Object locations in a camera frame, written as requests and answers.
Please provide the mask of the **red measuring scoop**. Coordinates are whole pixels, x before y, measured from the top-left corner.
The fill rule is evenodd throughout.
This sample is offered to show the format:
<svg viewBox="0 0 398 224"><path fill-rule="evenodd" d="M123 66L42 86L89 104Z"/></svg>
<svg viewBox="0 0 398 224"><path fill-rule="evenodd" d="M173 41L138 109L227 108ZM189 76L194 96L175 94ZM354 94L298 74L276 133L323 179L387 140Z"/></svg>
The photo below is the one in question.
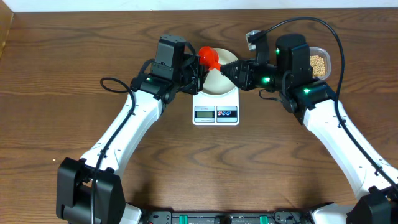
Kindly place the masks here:
<svg viewBox="0 0 398 224"><path fill-rule="evenodd" d="M219 63L219 55L217 51L209 46L202 47L199 52L200 64L204 65L207 70L216 69L221 71L221 64Z"/></svg>

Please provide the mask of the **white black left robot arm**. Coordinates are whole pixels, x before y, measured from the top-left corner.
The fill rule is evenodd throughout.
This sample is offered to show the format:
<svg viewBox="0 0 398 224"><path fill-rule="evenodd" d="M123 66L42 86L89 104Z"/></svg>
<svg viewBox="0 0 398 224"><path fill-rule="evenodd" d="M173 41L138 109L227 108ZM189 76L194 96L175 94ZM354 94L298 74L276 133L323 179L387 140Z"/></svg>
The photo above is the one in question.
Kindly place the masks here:
<svg viewBox="0 0 398 224"><path fill-rule="evenodd" d="M139 223L142 211L126 202L122 178L147 130L177 93L203 89L205 69L184 38L160 36L155 58L144 62L111 126L78 160L65 158L57 173L56 216L68 223Z"/></svg>

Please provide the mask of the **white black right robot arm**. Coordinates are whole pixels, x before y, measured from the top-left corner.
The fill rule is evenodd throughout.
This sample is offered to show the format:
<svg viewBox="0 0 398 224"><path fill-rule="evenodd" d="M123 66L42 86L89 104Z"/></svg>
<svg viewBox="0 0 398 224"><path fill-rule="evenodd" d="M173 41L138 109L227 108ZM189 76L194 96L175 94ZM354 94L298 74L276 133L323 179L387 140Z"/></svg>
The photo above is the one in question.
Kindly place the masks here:
<svg viewBox="0 0 398 224"><path fill-rule="evenodd" d="M356 205L320 205L308 211L312 223L397 223L397 169L370 145L345 113L336 93L312 75L310 47L301 34L276 40L269 64L266 35L248 35L256 58L221 66L239 89L277 91L284 108L323 143L354 192Z"/></svg>

